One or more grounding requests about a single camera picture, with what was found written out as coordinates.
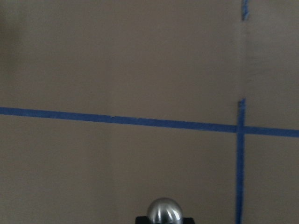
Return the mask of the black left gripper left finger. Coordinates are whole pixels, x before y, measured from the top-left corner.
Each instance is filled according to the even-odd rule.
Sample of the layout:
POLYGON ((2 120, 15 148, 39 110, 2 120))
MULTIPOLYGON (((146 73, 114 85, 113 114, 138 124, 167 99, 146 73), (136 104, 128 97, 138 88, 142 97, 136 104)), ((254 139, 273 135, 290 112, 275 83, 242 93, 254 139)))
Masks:
POLYGON ((150 221, 147 216, 138 216, 135 218, 135 224, 149 224, 150 221))

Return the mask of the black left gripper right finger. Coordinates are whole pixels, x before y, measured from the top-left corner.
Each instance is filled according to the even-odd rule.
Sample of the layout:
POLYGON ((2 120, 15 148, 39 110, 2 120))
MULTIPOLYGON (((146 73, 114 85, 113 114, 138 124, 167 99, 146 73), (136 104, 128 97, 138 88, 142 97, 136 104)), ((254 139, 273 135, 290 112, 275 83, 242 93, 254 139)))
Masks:
POLYGON ((192 217, 184 217, 183 224, 195 224, 195 221, 192 217))

